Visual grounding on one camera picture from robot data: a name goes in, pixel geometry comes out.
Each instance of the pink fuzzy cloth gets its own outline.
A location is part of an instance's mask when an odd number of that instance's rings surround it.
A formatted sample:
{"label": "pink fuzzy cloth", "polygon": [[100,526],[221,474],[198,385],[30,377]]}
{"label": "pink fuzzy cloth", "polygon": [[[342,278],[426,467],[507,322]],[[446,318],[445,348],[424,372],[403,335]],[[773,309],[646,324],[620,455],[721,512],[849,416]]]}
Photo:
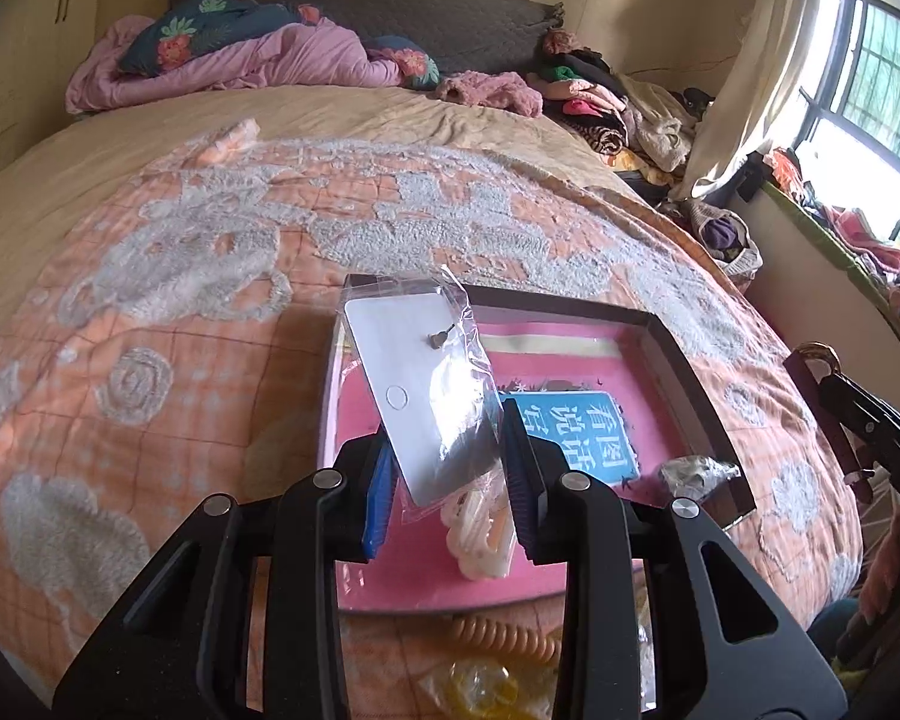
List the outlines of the pink fuzzy cloth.
{"label": "pink fuzzy cloth", "polygon": [[447,103],[501,108],[531,118],[543,113],[543,97],[516,73],[488,76],[467,70],[440,81],[434,97]]}

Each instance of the teal floral pillow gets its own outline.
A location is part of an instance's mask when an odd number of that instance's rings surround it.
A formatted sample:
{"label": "teal floral pillow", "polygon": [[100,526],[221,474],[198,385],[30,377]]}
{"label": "teal floral pillow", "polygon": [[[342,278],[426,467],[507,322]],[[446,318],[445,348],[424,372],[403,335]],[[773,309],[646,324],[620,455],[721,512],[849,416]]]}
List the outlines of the teal floral pillow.
{"label": "teal floral pillow", "polygon": [[256,0],[188,0],[137,35],[118,67],[154,77],[233,43],[263,37],[288,23],[317,23],[319,8]]}
{"label": "teal floral pillow", "polygon": [[398,35],[370,38],[364,43],[370,59],[390,59],[403,74],[403,85],[409,89],[436,89],[440,79],[437,63],[420,46]]}

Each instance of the headboard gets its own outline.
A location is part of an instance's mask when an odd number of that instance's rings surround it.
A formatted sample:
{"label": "headboard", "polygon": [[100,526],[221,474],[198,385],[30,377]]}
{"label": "headboard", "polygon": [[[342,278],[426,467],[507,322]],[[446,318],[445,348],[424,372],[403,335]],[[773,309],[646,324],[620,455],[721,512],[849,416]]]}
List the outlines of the headboard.
{"label": "headboard", "polygon": [[[170,0],[170,6],[184,0]],[[318,5],[361,38],[401,35],[442,74],[533,69],[540,40],[563,23],[563,4],[530,0],[258,0]]]}

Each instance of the blue label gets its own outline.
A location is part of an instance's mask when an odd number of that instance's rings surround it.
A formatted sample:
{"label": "blue label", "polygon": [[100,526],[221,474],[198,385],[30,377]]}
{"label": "blue label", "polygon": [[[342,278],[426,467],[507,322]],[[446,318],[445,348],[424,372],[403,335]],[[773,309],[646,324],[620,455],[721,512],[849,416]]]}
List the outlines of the blue label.
{"label": "blue label", "polygon": [[513,398],[527,433],[558,443],[573,470],[607,485],[639,476],[620,408],[606,392],[501,392]]}

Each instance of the orange blanket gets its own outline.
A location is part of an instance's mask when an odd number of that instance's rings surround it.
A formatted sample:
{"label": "orange blanket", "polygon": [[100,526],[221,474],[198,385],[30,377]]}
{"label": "orange blanket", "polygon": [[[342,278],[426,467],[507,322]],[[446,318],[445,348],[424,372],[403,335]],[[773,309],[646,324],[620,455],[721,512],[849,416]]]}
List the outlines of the orange blanket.
{"label": "orange blanket", "polygon": [[[348,272],[444,264],[463,282],[658,314],[754,489],[735,541],[804,623],[850,588],[853,499],[786,349],[668,220],[509,157],[258,142],[247,121],[87,215],[0,333],[0,646],[18,670],[48,695],[205,495],[279,494],[312,469]],[[495,614],[549,628],[559,604]],[[346,618],[343,650],[357,717],[434,711],[410,677],[444,651],[419,621]]]}

